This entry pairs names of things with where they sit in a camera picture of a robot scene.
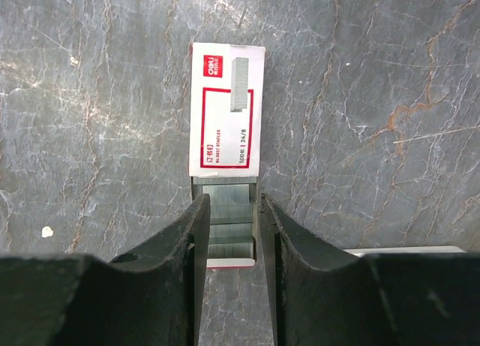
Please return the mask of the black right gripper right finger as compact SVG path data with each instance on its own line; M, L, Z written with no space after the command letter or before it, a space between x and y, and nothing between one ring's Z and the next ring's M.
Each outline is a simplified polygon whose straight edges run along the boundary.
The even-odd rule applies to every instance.
M357 257L261 197L268 298L277 345L477 345L479 255Z

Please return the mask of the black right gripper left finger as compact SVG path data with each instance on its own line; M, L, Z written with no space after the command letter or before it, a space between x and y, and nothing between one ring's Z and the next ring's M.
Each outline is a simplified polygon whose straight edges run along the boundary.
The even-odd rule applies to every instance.
M195 345L210 199L104 262L90 254L1 259L3 345Z

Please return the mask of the red white staple box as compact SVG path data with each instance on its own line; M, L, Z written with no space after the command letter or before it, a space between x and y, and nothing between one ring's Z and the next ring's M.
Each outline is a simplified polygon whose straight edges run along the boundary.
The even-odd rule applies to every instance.
M193 197L210 197L207 267L257 262L265 47L192 46L188 171Z

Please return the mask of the white rectangular case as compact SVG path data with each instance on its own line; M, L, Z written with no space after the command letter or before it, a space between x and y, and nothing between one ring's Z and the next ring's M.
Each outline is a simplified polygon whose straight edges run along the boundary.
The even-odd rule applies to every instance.
M453 245L438 246L413 246L413 247L389 247L389 248L357 248L344 249L345 252L364 257L367 254L439 254L439 253L465 253L462 248Z

